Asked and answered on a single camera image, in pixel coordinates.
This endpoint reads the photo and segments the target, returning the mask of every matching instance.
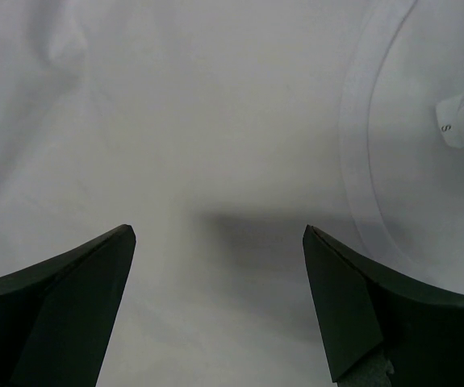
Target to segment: white cloth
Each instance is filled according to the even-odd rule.
[[[434,111],[461,93],[464,2],[379,3],[341,107],[349,202],[374,259],[464,293],[464,148],[445,144]]]
[[[337,116],[375,3],[0,1],[0,276],[138,235],[98,385],[331,385],[301,237],[362,249]]]

